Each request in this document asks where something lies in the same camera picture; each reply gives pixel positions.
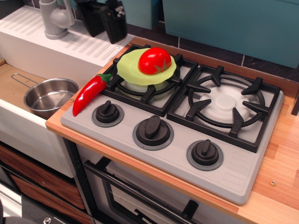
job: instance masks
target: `teal cabinet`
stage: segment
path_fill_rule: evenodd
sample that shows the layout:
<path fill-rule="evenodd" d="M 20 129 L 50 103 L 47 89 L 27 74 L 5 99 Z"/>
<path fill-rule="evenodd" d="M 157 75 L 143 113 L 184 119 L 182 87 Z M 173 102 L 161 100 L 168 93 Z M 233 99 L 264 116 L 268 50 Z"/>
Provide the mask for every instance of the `teal cabinet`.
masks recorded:
<path fill-rule="evenodd" d="M 160 0 L 121 0 L 128 24 L 153 29 L 158 23 Z"/>
<path fill-rule="evenodd" d="M 299 0 L 163 0 L 166 33 L 291 68 Z"/>

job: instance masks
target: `toy chili pepper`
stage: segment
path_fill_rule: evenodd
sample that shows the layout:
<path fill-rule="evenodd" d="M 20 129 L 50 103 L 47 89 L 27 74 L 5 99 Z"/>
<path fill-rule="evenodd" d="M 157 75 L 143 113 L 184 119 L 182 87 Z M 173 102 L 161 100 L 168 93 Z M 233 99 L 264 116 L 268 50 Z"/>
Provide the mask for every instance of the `toy chili pepper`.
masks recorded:
<path fill-rule="evenodd" d="M 110 77 L 111 74 L 97 74 L 83 87 L 74 102 L 74 117 L 76 117 L 95 96 L 106 88 Z"/>

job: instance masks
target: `stainless steel pot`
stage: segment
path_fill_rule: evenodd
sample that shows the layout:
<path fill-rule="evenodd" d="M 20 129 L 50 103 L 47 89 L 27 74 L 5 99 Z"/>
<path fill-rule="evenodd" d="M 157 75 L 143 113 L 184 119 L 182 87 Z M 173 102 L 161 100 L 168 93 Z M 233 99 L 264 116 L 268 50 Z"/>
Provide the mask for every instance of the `stainless steel pot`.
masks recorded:
<path fill-rule="evenodd" d="M 78 90 L 78 85 L 66 78 L 48 79 L 37 83 L 31 79 L 30 81 L 36 85 L 30 87 L 23 82 L 15 79 L 23 85 L 30 88 L 24 96 L 25 106 L 31 112 L 41 118 L 48 119 L 51 117 L 62 105 L 64 105 Z"/>

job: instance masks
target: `faucet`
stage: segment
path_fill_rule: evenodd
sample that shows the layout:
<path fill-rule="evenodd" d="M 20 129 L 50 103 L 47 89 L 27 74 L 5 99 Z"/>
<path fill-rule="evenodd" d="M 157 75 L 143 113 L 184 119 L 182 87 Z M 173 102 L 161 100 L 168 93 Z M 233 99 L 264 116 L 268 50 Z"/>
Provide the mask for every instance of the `faucet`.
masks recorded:
<path fill-rule="evenodd" d="M 68 34 L 67 28 L 75 23 L 69 0 L 64 0 L 66 9 L 59 9 L 57 0 L 40 0 L 45 35 L 56 40 Z"/>

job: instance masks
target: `toy stove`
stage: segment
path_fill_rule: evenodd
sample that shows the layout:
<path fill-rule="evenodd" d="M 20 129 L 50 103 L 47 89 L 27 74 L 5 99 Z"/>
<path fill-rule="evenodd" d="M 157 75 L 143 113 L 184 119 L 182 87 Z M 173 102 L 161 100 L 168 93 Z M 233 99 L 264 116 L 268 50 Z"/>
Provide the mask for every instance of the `toy stove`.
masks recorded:
<path fill-rule="evenodd" d="M 132 45 L 125 54 L 141 48 Z M 76 117 L 71 107 L 61 123 L 244 204 L 284 95 L 261 78 L 174 59 L 173 77 L 146 87 L 126 83 L 117 72 L 121 57 L 115 59 L 105 71 L 112 73 L 107 88 Z"/>

